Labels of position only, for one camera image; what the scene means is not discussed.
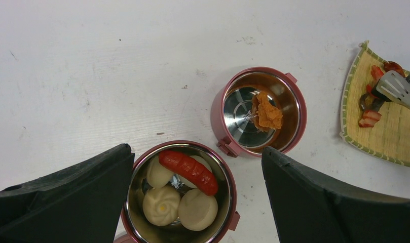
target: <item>red sausage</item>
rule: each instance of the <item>red sausage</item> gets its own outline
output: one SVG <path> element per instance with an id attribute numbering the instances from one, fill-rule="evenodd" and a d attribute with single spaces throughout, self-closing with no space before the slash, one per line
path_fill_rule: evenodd
<path id="1" fill-rule="evenodd" d="M 218 184 L 214 175 L 194 158 L 178 151 L 163 150 L 159 154 L 159 162 L 195 184 L 204 194 L 214 196 L 217 193 Z"/>

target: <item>white table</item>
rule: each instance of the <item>white table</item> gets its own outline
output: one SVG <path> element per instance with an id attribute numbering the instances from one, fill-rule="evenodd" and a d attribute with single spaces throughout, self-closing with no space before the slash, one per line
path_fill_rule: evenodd
<path id="1" fill-rule="evenodd" d="M 410 168 L 339 137 L 341 90 L 360 42 L 410 69 L 410 0 L 64 2 L 0 1 L 0 190 L 120 143 L 137 157 L 176 139 L 218 151 L 215 94 L 238 71 L 269 66 L 299 80 L 308 107 L 289 156 L 410 198 Z M 278 241 L 259 159 L 223 158 L 241 221 L 222 242 Z"/>

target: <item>round bun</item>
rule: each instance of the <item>round bun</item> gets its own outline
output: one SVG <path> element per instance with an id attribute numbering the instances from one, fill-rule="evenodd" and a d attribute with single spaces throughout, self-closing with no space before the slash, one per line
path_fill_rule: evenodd
<path id="1" fill-rule="evenodd" d="M 201 163 L 202 165 L 204 165 L 210 172 L 212 172 L 211 166 L 208 164 L 208 162 L 206 162 L 206 160 L 200 156 L 197 155 L 192 155 L 190 156 L 191 158 L 195 159 L 197 162 Z M 189 188 L 197 188 L 197 186 L 193 183 L 191 183 L 189 180 L 187 180 L 186 178 L 179 176 L 179 180 L 184 183 L 184 185 L 188 186 Z"/>
<path id="2" fill-rule="evenodd" d="M 164 168 L 159 162 L 159 157 L 154 156 L 146 171 L 146 181 L 154 188 L 162 188 L 172 179 L 173 175 L 175 173 Z"/>
<path id="3" fill-rule="evenodd" d="M 193 231 L 206 229 L 214 222 L 218 212 L 217 200 L 199 189 L 188 191 L 179 203 L 178 215 L 181 224 Z"/>
<path id="4" fill-rule="evenodd" d="M 181 196 L 171 186 L 149 190 L 142 203 L 146 219 L 154 225 L 165 226 L 178 218 Z"/>

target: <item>metal bowl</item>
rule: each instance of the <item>metal bowl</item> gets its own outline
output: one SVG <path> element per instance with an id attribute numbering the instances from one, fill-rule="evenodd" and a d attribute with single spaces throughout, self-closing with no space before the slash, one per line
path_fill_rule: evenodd
<path id="1" fill-rule="evenodd" d="M 165 149 L 177 150 L 187 155 L 198 155 L 204 158 L 212 168 L 218 181 L 218 213 L 215 221 L 202 231 L 185 229 L 179 219 L 170 225 L 159 227 L 145 218 L 142 202 L 146 191 L 151 189 L 146 181 L 146 169 L 151 158 Z M 184 195 L 189 188 L 184 186 L 179 176 L 175 175 L 169 182 L 180 194 Z M 218 242 L 228 229 L 234 230 L 239 221 L 236 209 L 236 186 L 227 164 L 210 148 L 191 141 L 173 141 L 158 145 L 142 155 L 133 167 L 132 182 L 127 201 L 122 211 L 122 220 L 126 231 L 136 242 L 152 243 L 204 243 Z"/>
<path id="2" fill-rule="evenodd" d="M 266 146 L 290 151 L 306 127 L 305 100 L 295 85 L 296 79 L 267 67 L 256 67 L 237 74 L 216 96 L 211 110 L 211 124 L 219 148 L 237 157 L 242 152 L 261 156 Z M 283 113 L 282 128 L 262 132 L 252 122 L 251 99 L 266 91 L 271 104 Z"/>

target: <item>yellow woven mat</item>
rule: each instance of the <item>yellow woven mat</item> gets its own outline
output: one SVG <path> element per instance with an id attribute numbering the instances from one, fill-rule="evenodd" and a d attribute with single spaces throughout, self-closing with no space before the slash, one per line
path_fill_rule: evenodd
<path id="1" fill-rule="evenodd" d="M 394 102 L 385 102 L 379 111 L 381 120 L 374 128 L 358 126 L 363 113 L 358 99 L 366 92 L 366 85 L 372 83 L 370 69 L 372 65 L 382 68 L 385 61 L 367 44 L 360 44 L 361 50 L 345 82 L 341 102 L 341 136 L 370 155 L 410 167 L 410 110 Z"/>

